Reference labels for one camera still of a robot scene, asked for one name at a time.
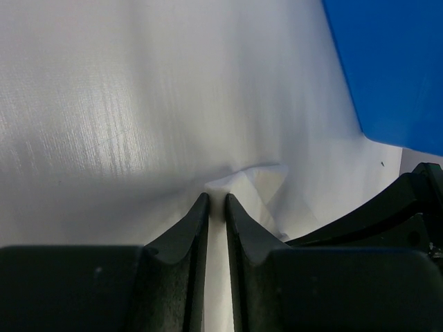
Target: blue bin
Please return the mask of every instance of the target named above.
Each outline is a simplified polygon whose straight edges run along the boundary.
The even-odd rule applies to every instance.
[[[363,133],[443,156],[443,0],[323,0]]]

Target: blue panel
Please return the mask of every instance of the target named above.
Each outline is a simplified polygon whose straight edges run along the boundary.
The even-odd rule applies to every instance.
[[[443,0],[323,0],[364,134],[443,156]]]

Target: blue object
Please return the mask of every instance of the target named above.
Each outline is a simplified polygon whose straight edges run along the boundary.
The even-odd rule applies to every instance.
[[[443,0],[323,0],[371,140],[443,156]]]

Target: black mechanical part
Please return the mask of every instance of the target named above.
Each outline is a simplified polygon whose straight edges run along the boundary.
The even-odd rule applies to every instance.
[[[438,165],[420,164],[287,244],[228,195],[235,330],[443,331],[442,179]]]
[[[209,197],[147,246],[0,250],[0,331],[200,331]]]

